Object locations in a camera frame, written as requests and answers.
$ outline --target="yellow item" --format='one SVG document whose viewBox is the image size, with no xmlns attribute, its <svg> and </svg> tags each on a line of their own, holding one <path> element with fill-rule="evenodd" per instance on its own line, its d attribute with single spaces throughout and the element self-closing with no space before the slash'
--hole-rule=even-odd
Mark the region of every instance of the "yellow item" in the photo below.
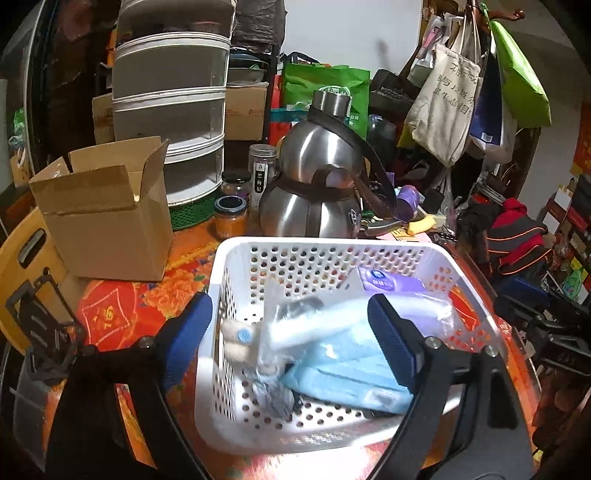
<svg viewBox="0 0 591 480">
<path fill-rule="evenodd" d="M 410 127 L 407 124 L 404 124 L 402 133 L 400 134 L 400 139 L 398 140 L 398 148 L 412 148 L 415 145 L 416 143 L 413 140 L 413 131 L 410 130 Z"/>
<path fill-rule="evenodd" d="M 418 222 L 411 222 L 408 224 L 407 232 L 409 235 L 416 235 L 418 233 L 427 232 L 435 226 L 435 218 L 427 215 L 424 219 Z"/>
<path fill-rule="evenodd" d="M 39 230 L 45 232 L 45 243 L 34 255 L 30 263 L 23 268 L 19 263 L 19 254 Z M 37 234 L 37 237 L 41 238 L 40 242 L 43 241 L 43 236 Z M 25 281 L 28 280 L 32 284 L 34 280 L 43 274 L 45 267 L 49 268 L 57 284 L 64 280 L 67 274 L 66 266 L 51 240 L 43 216 L 39 208 L 35 208 L 14 229 L 0 248 L 0 278 L 2 278 L 0 282 L 0 330 L 2 330 L 11 345 L 22 355 L 25 354 L 31 344 L 5 307 L 6 301 Z M 54 314 L 53 309 L 49 307 L 48 303 L 51 303 L 50 300 L 55 296 L 56 294 L 51 285 L 48 284 L 44 285 L 37 293 L 39 301 L 47 306 L 52 314 Z"/>
</svg>

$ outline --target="table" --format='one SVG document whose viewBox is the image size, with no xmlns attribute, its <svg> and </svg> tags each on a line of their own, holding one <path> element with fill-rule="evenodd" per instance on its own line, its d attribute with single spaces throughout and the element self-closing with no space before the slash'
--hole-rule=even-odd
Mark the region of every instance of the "table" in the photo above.
<svg viewBox="0 0 591 480">
<path fill-rule="evenodd" d="M 162 324 L 178 315 L 195 292 L 203 290 L 212 270 L 213 259 L 219 244 L 213 236 L 211 221 L 191 229 L 176 232 L 162 282 L 132 283 L 124 281 L 92 281 L 80 300 L 76 314 L 89 331 L 89 342 L 101 351 L 126 348 L 144 335 L 155 335 Z M 492 311 L 491 290 L 486 280 L 478 277 L 478 269 L 460 252 L 453 256 L 470 278 L 487 307 Z M 460 311 L 470 307 L 462 303 Z M 528 425 L 538 404 L 539 390 L 532 376 L 531 366 L 520 352 L 520 343 L 512 337 L 511 328 L 496 319 L 508 346 L 508 368 L 517 388 Z M 382 455 L 388 442 L 365 447 L 355 446 L 318 452 L 286 455 L 236 456 L 209 448 L 195 428 L 193 409 L 196 377 L 196 359 L 185 373 L 183 382 L 174 387 L 167 400 L 175 412 L 177 421 L 197 455 L 216 480 L 272 480 L 294 479 L 340 480 L 365 479 Z M 54 388 L 46 407 L 44 442 L 48 441 L 62 385 Z M 131 446 L 138 460 L 153 466 L 150 453 L 134 417 L 129 392 L 118 386 L 119 403 Z M 452 428 L 443 421 L 441 428 Z M 428 463 L 441 458 L 443 448 L 435 445 Z"/>
</svg>

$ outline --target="glass jar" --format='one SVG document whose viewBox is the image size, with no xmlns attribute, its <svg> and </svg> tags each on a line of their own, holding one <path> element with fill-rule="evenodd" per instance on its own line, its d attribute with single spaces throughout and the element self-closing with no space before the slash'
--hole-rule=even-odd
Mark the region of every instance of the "glass jar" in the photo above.
<svg viewBox="0 0 591 480">
<path fill-rule="evenodd" d="M 251 193 L 251 173 L 246 169 L 224 170 L 222 172 L 222 193 L 224 195 L 237 195 L 246 200 Z"/>
<path fill-rule="evenodd" d="M 257 211 L 267 184 L 277 171 L 277 148 L 273 145 L 255 144 L 248 151 L 248 170 L 252 173 L 250 208 Z"/>
<path fill-rule="evenodd" d="M 246 233 L 246 200 L 237 195 L 218 198 L 213 204 L 216 233 L 219 238 Z"/>
</svg>

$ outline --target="green shopping bag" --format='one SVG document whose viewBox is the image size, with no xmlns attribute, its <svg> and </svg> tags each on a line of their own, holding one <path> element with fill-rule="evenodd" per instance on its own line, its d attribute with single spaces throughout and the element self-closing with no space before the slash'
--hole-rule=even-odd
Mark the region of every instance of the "green shopping bag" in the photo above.
<svg viewBox="0 0 591 480">
<path fill-rule="evenodd" d="M 550 102 L 530 63 L 503 25 L 495 20 L 490 25 L 504 78 L 503 97 L 513 117 L 522 128 L 549 127 Z"/>
<path fill-rule="evenodd" d="M 369 71 L 346 65 L 325 67 L 317 63 L 286 63 L 283 68 L 282 102 L 284 106 L 308 108 L 315 90 L 344 93 L 351 97 L 348 125 L 365 138 L 368 129 Z"/>
</svg>

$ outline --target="cardboard carton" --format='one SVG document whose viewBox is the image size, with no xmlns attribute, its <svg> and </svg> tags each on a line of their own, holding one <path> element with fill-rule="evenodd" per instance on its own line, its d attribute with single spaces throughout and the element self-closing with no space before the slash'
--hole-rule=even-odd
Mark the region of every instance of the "cardboard carton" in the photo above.
<svg viewBox="0 0 591 480">
<path fill-rule="evenodd" d="M 226 140 L 260 140 L 267 83 L 226 89 Z"/>
<path fill-rule="evenodd" d="M 67 269 L 78 277 L 160 281 L 173 232 L 164 189 L 168 141 L 136 138 L 70 153 L 30 186 Z"/>
<path fill-rule="evenodd" d="M 92 119 L 95 124 L 97 145 L 115 141 L 113 127 L 113 94 L 106 93 L 92 99 Z"/>
</svg>

